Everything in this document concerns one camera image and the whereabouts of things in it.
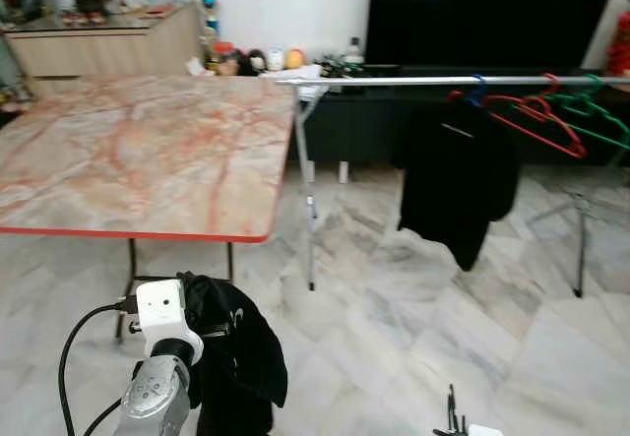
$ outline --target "clothes hanger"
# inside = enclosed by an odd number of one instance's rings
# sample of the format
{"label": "clothes hanger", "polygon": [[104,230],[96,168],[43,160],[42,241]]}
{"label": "clothes hanger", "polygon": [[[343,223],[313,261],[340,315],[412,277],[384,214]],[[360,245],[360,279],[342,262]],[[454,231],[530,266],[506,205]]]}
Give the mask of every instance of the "clothes hanger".
{"label": "clothes hanger", "polygon": [[[536,121],[542,123],[552,121],[556,123],[569,136],[569,138],[571,139],[571,144],[568,147],[562,146],[553,140],[547,139],[544,136],[535,133],[534,131],[524,128],[520,124],[511,121],[504,116],[491,112],[489,110],[488,104],[490,101],[493,100],[509,101],[513,103],[513,106],[517,107],[522,113],[530,116]],[[494,119],[501,121],[502,123],[507,124],[508,126],[518,131],[521,131],[522,133],[527,134],[537,141],[547,144],[548,146],[551,146],[568,156],[584,158],[587,155],[587,149],[582,144],[582,140],[577,135],[577,133],[567,123],[565,123],[555,114],[553,114],[551,106],[542,97],[526,96],[524,98],[517,98],[515,96],[507,96],[504,94],[491,94],[483,98],[481,105],[488,110],[488,114],[490,114],[490,116],[492,116]]]}
{"label": "clothes hanger", "polygon": [[[608,110],[602,108],[593,101],[593,95],[597,93],[602,86],[602,82],[599,77],[595,75],[588,75],[588,77],[592,78],[595,82],[595,85],[590,89],[587,89],[577,94],[561,94],[558,93],[558,90],[560,89],[558,78],[553,74],[543,75],[551,80],[551,87],[548,90],[540,93],[538,97],[541,97],[548,101],[559,101],[560,107],[579,116],[591,117],[599,115],[603,119],[616,124],[621,129],[623,134],[620,140],[615,140],[594,131],[582,128],[580,126],[567,123],[568,126],[571,127],[571,129],[583,134],[588,134],[589,136],[593,136],[594,138],[597,138],[601,141],[613,144],[621,149],[630,151],[630,128],[628,128],[625,123],[623,123],[623,121],[621,121],[619,118],[613,116]],[[583,109],[579,109],[578,107],[576,107],[579,106],[580,103],[584,106]]]}
{"label": "clothes hanger", "polygon": [[473,77],[479,80],[479,86],[474,92],[470,94],[464,94],[463,92],[460,92],[459,90],[453,90],[452,92],[449,93],[449,100],[463,98],[474,106],[482,107],[483,97],[488,91],[487,83],[485,82],[485,79],[479,74],[474,74]]}

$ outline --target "marble floor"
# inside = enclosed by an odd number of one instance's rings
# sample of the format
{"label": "marble floor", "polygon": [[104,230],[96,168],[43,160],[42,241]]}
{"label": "marble floor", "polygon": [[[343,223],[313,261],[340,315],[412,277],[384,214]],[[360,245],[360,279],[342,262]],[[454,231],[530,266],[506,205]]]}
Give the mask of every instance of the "marble floor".
{"label": "marble floor", "polygon": [[[289,393],[274,434],[428,435],[446,425],[454,383],[458,412],[506,436],[630,435],[630,224],[589,221],[584,300],[571,291],[575,215],[528,224],[598,174],[528,169],[514,211],[462,273],[444,246],[396,231],[399,172],[356,168],[340,185],[333,169],[318,169],[318,290],[309,292],[291,167],[273,237],[235,248],[236,283],[283,344]],[[624,182],[598,197],[630,213],[627,179],[614,184]],[[218,244],[139,244],[142,273],[225,275]],[[127,266],[120,239],[0,236],[0,434],[65,434],[61,347],[86,311],[119,295]],[[112,343],[114,319],[90,322],[71,353],[80,434],[142,357],[138,335]],[[195,416],[183,434],[194,434]],[[96,434],[111,434],[116,418]]]}

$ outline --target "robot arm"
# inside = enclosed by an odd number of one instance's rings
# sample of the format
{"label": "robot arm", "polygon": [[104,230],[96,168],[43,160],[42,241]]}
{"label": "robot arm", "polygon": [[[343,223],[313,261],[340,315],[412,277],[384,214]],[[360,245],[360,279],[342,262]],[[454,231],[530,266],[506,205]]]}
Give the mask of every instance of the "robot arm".
{"label": "robot arm", "polygon": [[148,359],[122,398],[114,436],[177,436],[190,410],[189,370],[204,343],[186,324],[179,280],[144,283],[136,293]]}

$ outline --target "small container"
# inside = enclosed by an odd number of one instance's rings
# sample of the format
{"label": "small container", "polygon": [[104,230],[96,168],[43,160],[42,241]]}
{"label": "small container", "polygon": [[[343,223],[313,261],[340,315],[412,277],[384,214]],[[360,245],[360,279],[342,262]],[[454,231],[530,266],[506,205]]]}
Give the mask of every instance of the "small container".
{"label": "small container", "polygon": [[210,15],[206,19],[206,26],[211,30],[214,30],[217,35],[219,35],[219,20],[214,16]]}
{"label": "small container", "polygon": [[218,41],[213,51],[213,62],[219,75],[238,75],[238,51],[231,42]]}
{"label": "small container", "polygon": [[284,68],[284,52],[282,49],[272,47],[267,54],[267,66],[270,72],[279,72]]}

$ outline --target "black jacket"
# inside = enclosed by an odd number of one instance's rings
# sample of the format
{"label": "black jacket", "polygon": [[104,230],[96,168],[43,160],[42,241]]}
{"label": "black jacket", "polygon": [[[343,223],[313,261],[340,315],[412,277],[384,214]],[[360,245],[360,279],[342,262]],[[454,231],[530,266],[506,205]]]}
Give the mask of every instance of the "black jacket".
{"label": "black jacket", "polygon": [[520,165],[507,128],[459,99],[423,106],[394,164],[406,170],[399,229],[445,244],[470,270],[491,221],[512,209]]}
{"label": "black jacket", "polygon": [[[191,406],[201,403],[198,436],[261,436],[274,425],[272,402],[284,405],[283,350],[256,305],[225,280],[178,274],[186,321],[204,340],[191,371]],[[226,337],[211,337],[229,329]]]}

